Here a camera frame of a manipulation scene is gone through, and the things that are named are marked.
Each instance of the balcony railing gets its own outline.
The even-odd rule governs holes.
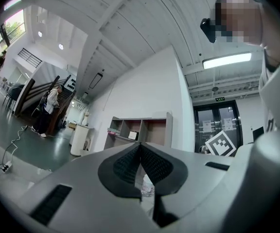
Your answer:
[[[29,51],[27,51],[25,48],[23,48],[18,55],[24,59],[26,62],[37,68],[39,64],[41,64],[41,60],[37,58],[35,55],[31,54]]]

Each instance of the chair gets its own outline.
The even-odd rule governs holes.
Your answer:
[[[7,108],[9,101],[12,101],[12,100],[17,101],[17,99],[18,99],[18,97],[19,97],[19,95],[20,95],[20,93],[21,93],[23,87],[24,87],[23,84],[17,83],[17,84],[14,84],[13,86],[11,86],[11,87],[9,88],[9,90],[7,91],[6,97],[5,97],[5,99],[4,99],[4,102],[3,102],[3,104],[4,104],[6,98],[9,97],[5,109]]]

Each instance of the paper sign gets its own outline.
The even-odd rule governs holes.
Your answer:
[[[234,144],[224,131],[216,134],[205,144],[212,155],[230,156],[236,150]]]
[[[231,118],[224,118],[225,131],[233,130],[233,122]]]
[[[203,121],[203,132],[211,132],[211,121]]]

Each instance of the bottle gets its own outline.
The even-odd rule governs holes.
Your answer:
[[[143,184],[141,188],[141,193],[145,197],[151,197],[155,193],[155,187],[151,182],[149,176],[145,175],[143,178]]]

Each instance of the power strip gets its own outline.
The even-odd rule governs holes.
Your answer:
[[[12,163],[11,163],[10,161],[7,162],[7,163],[4,165],[4,167],[2,168],[3,173],[7,172],[7,171],[10,169],[11,166],[12,166]]]

